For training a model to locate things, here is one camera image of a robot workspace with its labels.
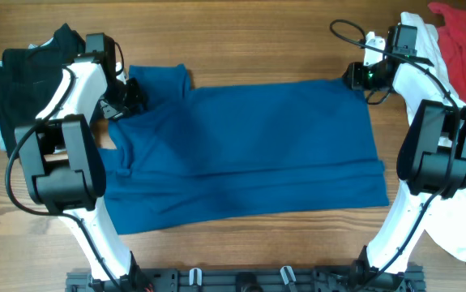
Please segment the blue polo shirt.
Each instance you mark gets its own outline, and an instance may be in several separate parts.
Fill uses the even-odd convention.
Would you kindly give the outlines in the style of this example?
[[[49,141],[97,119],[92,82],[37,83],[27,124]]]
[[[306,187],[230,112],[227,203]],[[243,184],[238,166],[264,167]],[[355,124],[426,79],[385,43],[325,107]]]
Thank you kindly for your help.
[[[141,114],[109,124],[105,205],[119,234],[389,203],[362,93],[341,79],[192,88],[132,66]]]

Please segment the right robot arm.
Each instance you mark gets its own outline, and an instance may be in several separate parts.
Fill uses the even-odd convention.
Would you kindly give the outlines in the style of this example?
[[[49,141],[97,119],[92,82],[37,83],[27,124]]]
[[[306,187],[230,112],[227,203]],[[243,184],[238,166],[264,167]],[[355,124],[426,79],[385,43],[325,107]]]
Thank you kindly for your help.
[[[353,261],[346,286],[352,291],[399,291],[410,252],[423,233],[433,201],[448,200],[466,188],[466,106],[459,107],[432,73],[434,64],[418,56],[417,27],[391,26],[387,38],[366,33],[355,45],[366,54],[349,64],[344,84],[369,94],[407,95],[420,103],[397,157],[396,172],[404,190],[386,220]],[[405,89],[399,87],[407,80]]]

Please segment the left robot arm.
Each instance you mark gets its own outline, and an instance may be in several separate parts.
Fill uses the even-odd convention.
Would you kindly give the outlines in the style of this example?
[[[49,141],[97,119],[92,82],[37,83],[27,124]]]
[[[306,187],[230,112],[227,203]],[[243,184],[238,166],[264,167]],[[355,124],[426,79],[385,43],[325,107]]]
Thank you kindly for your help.
[[[68,273],[67,291],[152,291],[133,253],[118,237],[103,195],[106,174],[89,123],[96,110],[117,121],[144,110],[136,79],[126,79],[120,45],[89,34],[85,50],[62,66],[62,82],[32,125],[15,130],[6,192],[17,208],[57,217],[87,257],[87,272]]]

